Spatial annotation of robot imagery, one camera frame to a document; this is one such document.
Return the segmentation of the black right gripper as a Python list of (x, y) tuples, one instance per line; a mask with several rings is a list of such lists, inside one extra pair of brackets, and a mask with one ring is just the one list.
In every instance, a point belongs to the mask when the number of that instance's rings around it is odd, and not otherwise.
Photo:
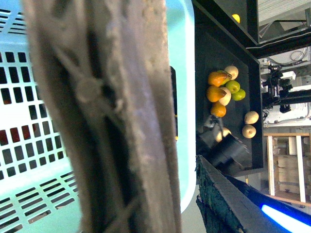
[(197, 132), (196, 175), (200, 209), (207, 233), (287, 233), (202, 155), (211, 150), (230, 155), (232, 132), (220, 117), (209, 115)]

